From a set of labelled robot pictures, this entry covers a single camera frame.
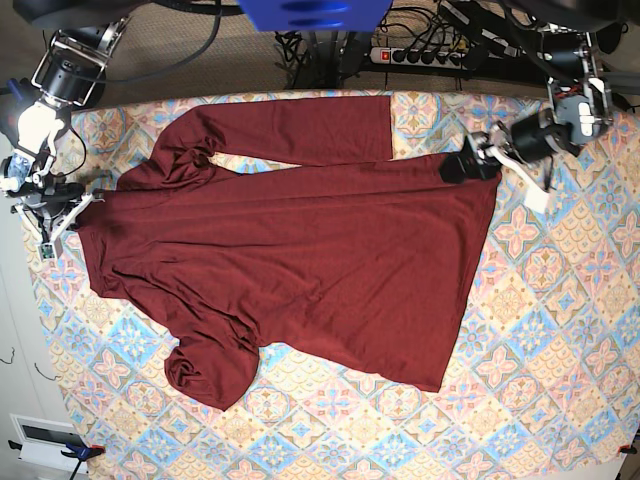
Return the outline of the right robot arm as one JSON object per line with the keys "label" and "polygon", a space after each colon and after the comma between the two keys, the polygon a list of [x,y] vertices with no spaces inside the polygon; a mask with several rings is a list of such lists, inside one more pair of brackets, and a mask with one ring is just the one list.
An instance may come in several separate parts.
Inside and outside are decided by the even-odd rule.
{"label": "right robot arm", "polygon": [[53,171],[56,141],[73,132],[71,113],[85,107],[127,27],[129,18],[94,27],[63,29],[52,36],[29,85],[29,94],[16,81],[9,91],[22,103],[16,121],[17,139],[11,155],[1,162],[1,192],[14,198],[18,214],[37,241],[43,260],[62,253],[62,235],[94,200],[70,173]]}

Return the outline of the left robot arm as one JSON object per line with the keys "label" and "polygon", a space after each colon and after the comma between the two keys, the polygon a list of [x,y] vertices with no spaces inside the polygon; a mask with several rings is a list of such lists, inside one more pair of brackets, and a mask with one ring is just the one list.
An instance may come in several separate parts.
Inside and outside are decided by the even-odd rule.
{"label": "left robot arm", "polygon": [[594,34],[550,24],[532,46],[522,29],[511,22],[507,26],[508,38],[486,29],[482,35],[507,54],[525,54],[546,74],[550,106],[509,127],[498,121],[487,132],[469,133],[462,149],[445,157],[439,175],[447,184],[461,184],[489,180],[506,167],[526,186],[525,206],[543,213],[551,196],[554,156],[579,156],[612,125],[611,89],[600,73]]}

